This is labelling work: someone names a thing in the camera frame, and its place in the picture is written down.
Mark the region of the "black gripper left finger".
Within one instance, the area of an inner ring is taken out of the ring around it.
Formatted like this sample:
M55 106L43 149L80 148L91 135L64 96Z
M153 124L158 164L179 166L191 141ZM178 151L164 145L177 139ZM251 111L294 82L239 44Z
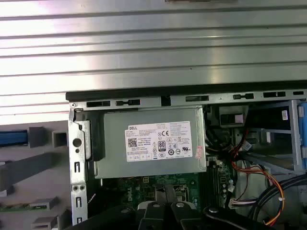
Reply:
M140 203L137 210L127 205L119 205L71 228L73 230L162 230L168 201L169 186L162 185L156 189L156 199Z

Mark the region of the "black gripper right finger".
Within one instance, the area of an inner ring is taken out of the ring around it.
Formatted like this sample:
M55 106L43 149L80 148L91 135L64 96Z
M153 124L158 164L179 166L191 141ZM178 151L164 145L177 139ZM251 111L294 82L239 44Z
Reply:
M179 201L172 185L168 203L181 230L259 230L260 223L221 207L206 207L202 212L191 202Z

